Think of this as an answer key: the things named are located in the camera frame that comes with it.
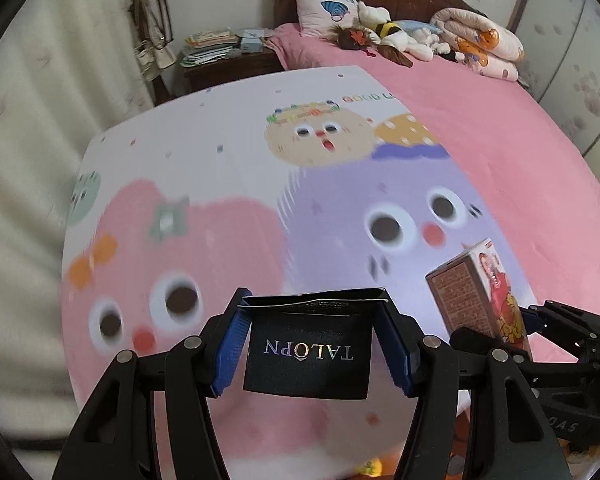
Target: pink bedsheet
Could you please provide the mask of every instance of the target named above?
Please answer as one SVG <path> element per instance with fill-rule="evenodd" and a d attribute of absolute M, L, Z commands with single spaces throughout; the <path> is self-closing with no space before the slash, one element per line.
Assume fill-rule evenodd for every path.
<path fill-rule="evenodd" d="M 519 85 L 436 57 L 398 66 L 380 55 L 276 29 L 269 46 L 287 70 L 358 65 L 435 133 L 506 235 L 540 303 L 600 314 L 600 184 L 578 150 Z M 572 360 L 536 338 L 534 358 Z"/>

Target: cartoon eye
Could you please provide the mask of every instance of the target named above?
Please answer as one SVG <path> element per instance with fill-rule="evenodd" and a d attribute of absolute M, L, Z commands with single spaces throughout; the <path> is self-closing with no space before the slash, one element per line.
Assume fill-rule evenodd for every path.
<path fill-rule="evenodd" d="M 454 229 L 466 224 L 468 210 L 460 197 L 450 189 L 435 187 L 429 190 L 427 203 L 441 224 Z"/>
<path fill-rule="evenodd" d="M 89 313 L 89 336 L 101 353 L 108 354 L 118 349 L 124 334 L 120 307 L 113 298 L 99 298 Z"/>
<path fill-rule="evenodd" d="M 411 215 L 391 202 L 373 206 L 366 213 L 365 228 L 371 241 L 385 251 L 409 251 L 418 241 Z"/>
<path fill-rule="evenodd" d="M 202 316 L 200 289 L 186 274 L 167 274 L 151 291 L 149 311 L 154 323 L 170 332 L 195 324 Z"/>
<path fill-rule="evenodd" d="M 328 134 L 336 134 L 341 130 L 338 123 L 324 123 L 322 129 Z"/>
<path fill-rule="evenodd" d="M 300 137 L 306 137 L 311 135 L 314 132 L 314 129 L 308 124 L 300 124 L 296 126 L 296 134 Z"/>

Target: nightstand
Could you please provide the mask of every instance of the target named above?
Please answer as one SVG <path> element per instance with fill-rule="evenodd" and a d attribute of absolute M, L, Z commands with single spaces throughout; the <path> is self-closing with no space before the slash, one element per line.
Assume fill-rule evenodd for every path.
<path fill-rule="evenodd" d="M 276 53 L 265 47 L 262 52 L 185 68 L 184 77 L 189 81 L 191 91 L 197 92 L 222 83 L 283 70 Z"/>

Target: cardboard box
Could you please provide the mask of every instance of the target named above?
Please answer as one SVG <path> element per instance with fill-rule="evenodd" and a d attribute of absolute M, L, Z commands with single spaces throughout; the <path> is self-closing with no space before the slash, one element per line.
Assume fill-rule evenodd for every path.
<path fill-rule="evenodd" d="M 518 302 L 488 238 L 430 272 L 427 283 L 449 334 L 465 326 L 529 350 Z"/>

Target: curtain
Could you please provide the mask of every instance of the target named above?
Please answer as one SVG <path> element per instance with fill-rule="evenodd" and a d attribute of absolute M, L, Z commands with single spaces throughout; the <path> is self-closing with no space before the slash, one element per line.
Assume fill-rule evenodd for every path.
<path fill-rule="evenodd" d="M 67 434 L 78 413 L 61 338 L 64 222 L 91 138 L 153 107 L 129 5 L 27 0 L 0 40 L 0 429 L 9 435 Z M 22 461 L 50 477 L 53 456 Z"/>

